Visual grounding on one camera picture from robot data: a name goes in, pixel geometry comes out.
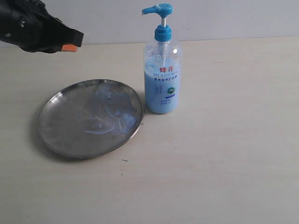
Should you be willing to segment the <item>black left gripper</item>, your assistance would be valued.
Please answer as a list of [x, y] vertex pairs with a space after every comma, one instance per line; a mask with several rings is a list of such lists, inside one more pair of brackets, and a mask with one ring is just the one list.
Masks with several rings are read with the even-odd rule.
[[0, 41], [26, 52], [77, 52], [84, 34], [59, 22], [58, 43], [46, 34], [51, 15], [41, 0], [2, 0], [0, 2]]

